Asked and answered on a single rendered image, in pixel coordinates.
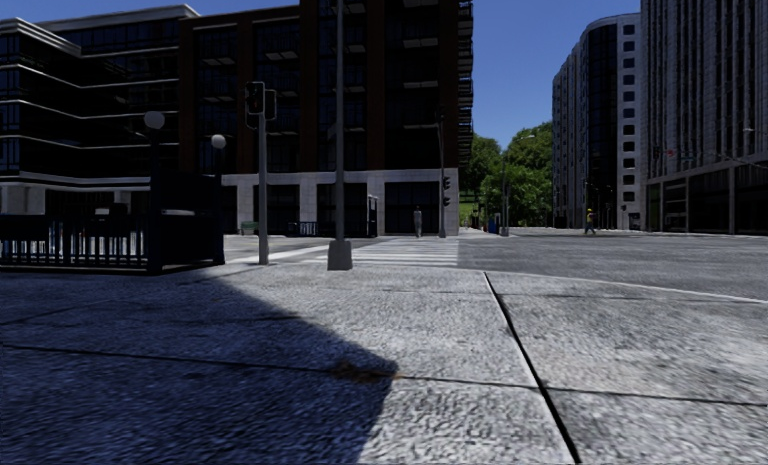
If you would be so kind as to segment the pale concrete building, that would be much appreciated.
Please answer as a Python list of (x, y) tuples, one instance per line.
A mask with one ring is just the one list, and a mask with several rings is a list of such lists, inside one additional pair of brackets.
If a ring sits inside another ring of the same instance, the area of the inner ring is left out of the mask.
[(586, 26), (552, 84), (552, 224), (642, 227), (640, 16)]

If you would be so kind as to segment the trees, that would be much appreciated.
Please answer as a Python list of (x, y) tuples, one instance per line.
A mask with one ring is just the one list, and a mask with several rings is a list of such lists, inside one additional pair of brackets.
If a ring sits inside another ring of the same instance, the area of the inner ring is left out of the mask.
[(459, 169), (459, 217), (482, 224), (508, 213), (511, 227), (547, 226), (552, 213), (552, 123), (518, 131), (506, 146), (473, 136), (468, 163)]

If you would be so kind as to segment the grey street lamp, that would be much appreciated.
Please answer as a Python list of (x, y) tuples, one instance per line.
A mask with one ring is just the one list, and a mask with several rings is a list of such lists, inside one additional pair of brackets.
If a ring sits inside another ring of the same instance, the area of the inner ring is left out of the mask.
[(337, 0), (336, 31), (336, 181), (335, 238), (329, 244), (327, 269), (347, 271), (353, 268), (351, 243), (345, 239), (344, 197), (344, 0)]

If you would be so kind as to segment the dark glass building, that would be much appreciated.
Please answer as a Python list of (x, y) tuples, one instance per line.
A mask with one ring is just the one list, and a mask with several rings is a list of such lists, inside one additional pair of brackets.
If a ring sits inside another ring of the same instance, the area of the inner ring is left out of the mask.
[(171, 5), (70, 19), (0, 20), (0, 214), (138, 204), (160, 112), (162, 167), (179, 165), (180, 25)]

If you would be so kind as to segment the grey concrete tower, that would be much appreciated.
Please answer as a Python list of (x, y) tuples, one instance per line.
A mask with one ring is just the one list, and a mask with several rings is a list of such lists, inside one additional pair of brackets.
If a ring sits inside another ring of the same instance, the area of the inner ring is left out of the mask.
[(768, 236), (768, 0), (641, 0), (645, 228)]

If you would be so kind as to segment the red brick building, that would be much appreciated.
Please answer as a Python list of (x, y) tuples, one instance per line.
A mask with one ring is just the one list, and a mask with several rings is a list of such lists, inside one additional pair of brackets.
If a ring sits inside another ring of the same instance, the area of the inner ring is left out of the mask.
[[(335, 229), (337, 0), (194, 16), (180, 25), (179, 165), (223, 174), (227, 233), (258, 219), (258, 136), (245, 85), (267, 89), (268, 230)], [(439, 231), (435, 112), (445, 113), (446, 233), (459, 229), (459, 169), (470, 157), (473, 0), (344, 0), (345, 232)]]

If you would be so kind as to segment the traffic light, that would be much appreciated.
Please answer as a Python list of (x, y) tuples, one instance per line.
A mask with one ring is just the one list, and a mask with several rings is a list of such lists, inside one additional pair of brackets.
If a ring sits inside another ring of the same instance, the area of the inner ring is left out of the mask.
[(444, 146), (444, 120), (445, 113), (442, 105), (438, 105), (435, 112), (436, 129), (438, 136), (439, 156), (440, 156), (440, 182), (439, 182), (439, 231), (438, 237), (445, 239), (447, 237), (445, 228), (445, 208), (447, 205), (445, 192), (446, 192), (446, 177), (445, 177), (445, 146)]
[(248, 81), (245, 85), (245, 111), (247, 117), (255, 117), (258, 124), (254, 127), (258, 136), (258, 241), (259, 264), (269, 264), (268, 240), (268, 166), (267, 166), (267, 89), (260, 81)]

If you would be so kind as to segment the dark stairway railing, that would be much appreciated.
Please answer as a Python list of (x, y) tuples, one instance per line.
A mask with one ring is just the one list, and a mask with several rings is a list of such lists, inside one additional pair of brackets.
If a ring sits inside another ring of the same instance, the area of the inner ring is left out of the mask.
[(140, 271), (224, 262), (222, 176), (168, 170), (160, 164), (159, 111), (144, 115), (149, 132), (149, 206), (130, 213), (0, 215), (0, 271), (13, 269)]

